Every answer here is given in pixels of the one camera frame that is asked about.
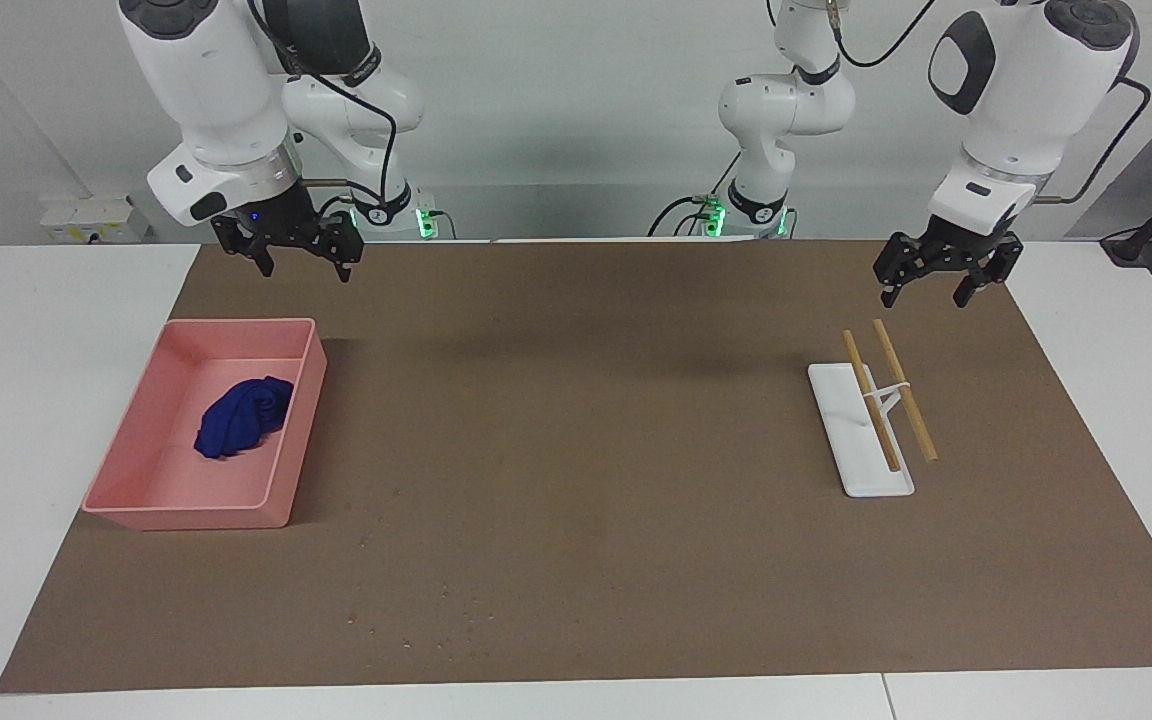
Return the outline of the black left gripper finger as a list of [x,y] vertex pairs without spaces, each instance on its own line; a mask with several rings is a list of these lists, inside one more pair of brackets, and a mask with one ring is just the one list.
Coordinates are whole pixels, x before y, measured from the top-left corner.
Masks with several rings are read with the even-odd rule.
[[935,242],[915,238],[902,232],[892,233],[872,265],[877,282],[882,287],[879,293],[882,306],[895,306],[905,285],[931,273],[925,265],[932,263],[937,255]]
[[960,264],[965,275],[954,291],[956,306],[968,306],[977,291],[990,285],[1002,285],[1010,276],[1023,252],[1020,240],[1005,240],[987,253],[960,252]]

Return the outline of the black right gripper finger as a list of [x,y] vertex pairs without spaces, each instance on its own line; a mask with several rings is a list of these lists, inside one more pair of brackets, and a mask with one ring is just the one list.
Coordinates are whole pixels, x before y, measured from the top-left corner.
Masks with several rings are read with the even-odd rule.
[[232,256],[242,256],[242,258],[251,260],[262,273],[262,276],[270,278],[273,275],[275,264],[273,256],[268,251],[268,242],[262,237],[262,234],[247,236],[242,232],[238,220],[228,215],[212,218],[212,232],[214,232],[220,243],[221,251]]
[[340,283],[349,282],[353,266],[361,263],[364,249],[364,237],[353,217],[324,217],[317,220],[310,252],[333,265]]

